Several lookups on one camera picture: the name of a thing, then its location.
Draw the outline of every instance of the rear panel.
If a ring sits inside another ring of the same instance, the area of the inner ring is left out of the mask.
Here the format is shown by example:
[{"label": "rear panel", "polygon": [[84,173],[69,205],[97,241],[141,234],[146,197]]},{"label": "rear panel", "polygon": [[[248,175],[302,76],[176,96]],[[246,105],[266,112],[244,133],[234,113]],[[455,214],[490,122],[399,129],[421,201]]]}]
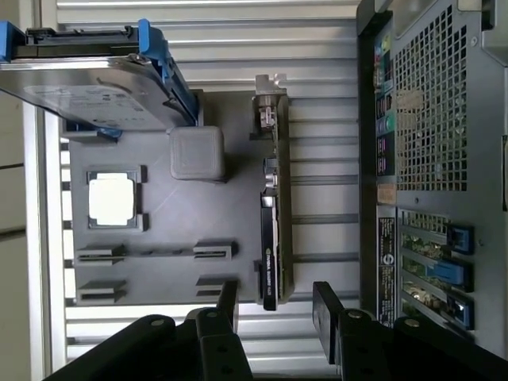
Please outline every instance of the rear panel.
[{"label": "rear panel", "polygon": [[398,314],[505,356],[506,69],[483,48],[486,14],[460,4],[434,2],[376,39],[378,217],[397,217]]}]

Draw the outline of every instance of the usb port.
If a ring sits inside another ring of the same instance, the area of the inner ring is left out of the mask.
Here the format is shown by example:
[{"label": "usb port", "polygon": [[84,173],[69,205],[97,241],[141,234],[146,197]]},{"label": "usb port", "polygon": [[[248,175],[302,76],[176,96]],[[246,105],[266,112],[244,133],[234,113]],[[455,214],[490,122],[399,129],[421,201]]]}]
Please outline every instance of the usb port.
[{"label": "usb port", "polygon": [[385,101],[386,111],[391,110],[391,103],[392,103],[392,98],[391,98],[391,94],[389,94],[389,95],[387,95],[387,98]]},{"label": "usb port", "polygon": [[384,113],[385,113],[385,100],[384,98],[381,98],[375,102],[375,117],[377,119],[384,117]]}]

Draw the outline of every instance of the blue slot clip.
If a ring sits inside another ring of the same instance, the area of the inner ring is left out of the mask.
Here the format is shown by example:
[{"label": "blue slot clip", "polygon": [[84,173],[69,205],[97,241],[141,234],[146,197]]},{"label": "blue slot clip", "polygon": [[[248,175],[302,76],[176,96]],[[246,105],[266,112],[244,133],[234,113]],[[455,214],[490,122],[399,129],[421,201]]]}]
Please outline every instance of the blue slot clip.
[{"label": "blue slot clip", "polygon": [[0,64],[9,63],[14,44],[24,44],[25,34],[14,24],[0,21]]},{"label": "blue slot clip", "polygon": [[464,285],[464,268],[458,264],[440,260],[433,268],[427,267],[426,274],[454,286]]},{"label": "blue slot clip", "polygon": [[198,100],[191,93],[182,73],[176,66],[164,35],[160,29],[151,27],[150,22],[146,19],[139,20],[137,27],[140,54],[152,60],[154,66],[160,71],[164,85],[171,88],[173,95],[187,111],[189,122],[196,125],[199,114]]}]

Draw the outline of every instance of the white wall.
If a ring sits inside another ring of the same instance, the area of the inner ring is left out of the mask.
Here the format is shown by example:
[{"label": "white wall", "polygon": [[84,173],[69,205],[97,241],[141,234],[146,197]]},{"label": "white wall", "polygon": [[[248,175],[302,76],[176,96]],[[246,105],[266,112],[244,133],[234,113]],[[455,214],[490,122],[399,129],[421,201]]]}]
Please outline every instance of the white wall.
[{"label": "white wall", "polygon": [[[0,20],[18,24],[17,0]],[[25,224],[21,103],[0,94],[0,230]],[[0,379],[29,381],[29,302],[25,238],[0,242]]]}]

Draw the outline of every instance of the metal bracket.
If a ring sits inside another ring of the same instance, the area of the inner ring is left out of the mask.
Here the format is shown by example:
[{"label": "metal bracket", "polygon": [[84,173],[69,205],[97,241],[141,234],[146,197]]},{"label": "metal bracket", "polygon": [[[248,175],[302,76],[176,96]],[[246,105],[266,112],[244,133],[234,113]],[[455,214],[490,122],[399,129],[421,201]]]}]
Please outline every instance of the metal bracket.
[{"label": "metal bracket", "polygon": [[489,9],[481,9],[491,14],[491,30],[482,33],[483,50],[491,54],[503,66],[508,66],[508,2],[504,0],[490,0]]},{"label": "metal bracket", "polygon": [[460,12],[479,12],[482,10],[482,0],[457,0]]}]

